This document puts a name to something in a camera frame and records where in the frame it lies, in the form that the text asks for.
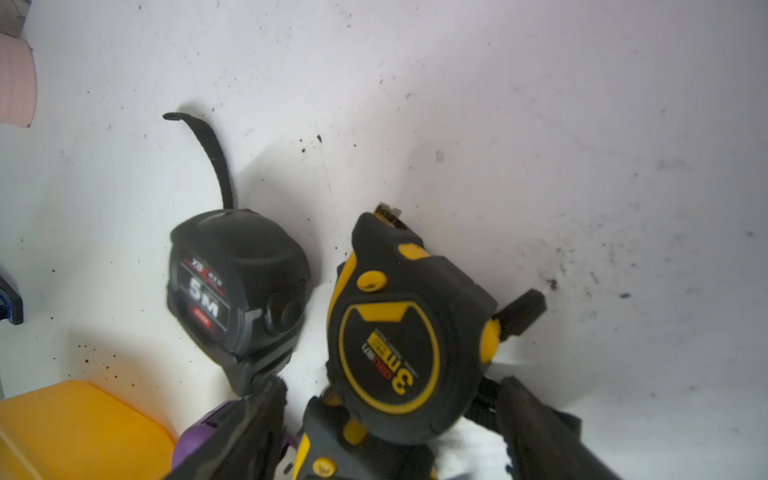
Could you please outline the black 5M tape measure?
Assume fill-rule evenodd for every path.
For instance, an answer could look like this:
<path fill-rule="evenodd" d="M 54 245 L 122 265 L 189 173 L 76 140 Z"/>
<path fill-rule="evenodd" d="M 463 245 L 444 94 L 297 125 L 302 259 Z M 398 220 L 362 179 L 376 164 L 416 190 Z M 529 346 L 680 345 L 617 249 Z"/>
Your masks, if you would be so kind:
<path fill-rule="evenodd" d="M 190 128 L 223 203 L 171 231 L 167 305 L 233 392 L 245 397 L 290 361 L 310 293 L 308 258 L 278 223 L 236 207 L 223 149 L 206 121 L 182 112 L 163 117 Z"/>

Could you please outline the yellow plastic storage box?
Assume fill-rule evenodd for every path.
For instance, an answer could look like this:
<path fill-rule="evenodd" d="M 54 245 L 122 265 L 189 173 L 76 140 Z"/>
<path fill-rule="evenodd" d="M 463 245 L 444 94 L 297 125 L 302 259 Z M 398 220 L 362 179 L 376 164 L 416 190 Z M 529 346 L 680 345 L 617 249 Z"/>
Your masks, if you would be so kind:
<path fill-rule="evenodd" d="M 161 425 L 87 382 L 1 402 L 3 479 L 163 479 L 174 447 Z"/>

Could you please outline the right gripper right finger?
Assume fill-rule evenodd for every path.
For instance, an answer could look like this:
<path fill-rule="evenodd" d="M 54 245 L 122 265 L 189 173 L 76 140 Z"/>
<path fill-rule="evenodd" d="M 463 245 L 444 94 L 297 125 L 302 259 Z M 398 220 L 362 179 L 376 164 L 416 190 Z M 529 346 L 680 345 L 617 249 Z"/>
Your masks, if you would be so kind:
<path fill-rule="evenodd" d="M 513 479 L 616 479 L 545 404 L 519 380 L 500 383 L 496 418 Z"/>

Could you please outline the purple tape measure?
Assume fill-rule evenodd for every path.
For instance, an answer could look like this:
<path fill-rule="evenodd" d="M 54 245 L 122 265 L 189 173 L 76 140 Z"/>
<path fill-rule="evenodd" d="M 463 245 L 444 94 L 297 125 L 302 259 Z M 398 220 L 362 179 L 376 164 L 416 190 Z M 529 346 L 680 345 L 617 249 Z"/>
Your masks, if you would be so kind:
<path fill-rule="evenodd" d="M 187 428 L 179 437 L 175 446 L 171 470 L 179 467 L 183 461 L 198 450 L 234 412 L 241 400 L 229 400 L 219 404 L 217 407 L 207 412 L 194 424 Z M 296 465 L 298 443 L 293 435 L 286 429 L 282 430 L 282 440 L 280 445 L 279 462 L 276 468 L 277 479 L 287 479 L 294 473 Z"/>

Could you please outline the black yellow 3M tape measure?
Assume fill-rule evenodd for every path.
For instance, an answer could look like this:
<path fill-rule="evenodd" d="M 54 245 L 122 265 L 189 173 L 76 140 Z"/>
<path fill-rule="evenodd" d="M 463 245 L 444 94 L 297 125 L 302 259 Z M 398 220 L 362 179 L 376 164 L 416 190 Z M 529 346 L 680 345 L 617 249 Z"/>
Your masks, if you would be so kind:
<path fill-rule="evenodd" d="M 330 385 L 372 435 L 425 443 L 466 417 L 490 426 L 487 377 L 502 342 L 547 308 L 531 289 L 505 307 L 380 204 L 362 214 L 327 320 Z"/>

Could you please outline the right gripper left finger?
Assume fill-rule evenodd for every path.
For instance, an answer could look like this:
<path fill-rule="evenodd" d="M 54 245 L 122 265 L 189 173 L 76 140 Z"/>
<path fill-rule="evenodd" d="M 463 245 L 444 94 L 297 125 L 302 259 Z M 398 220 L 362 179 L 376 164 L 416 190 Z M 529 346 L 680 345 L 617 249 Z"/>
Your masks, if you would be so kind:
<path fill-rule="evenodd" d="M 272 479 L 283 450 L 287 386 L 270 377 L 238 401 L 231 414 L 169 479 Z"/>

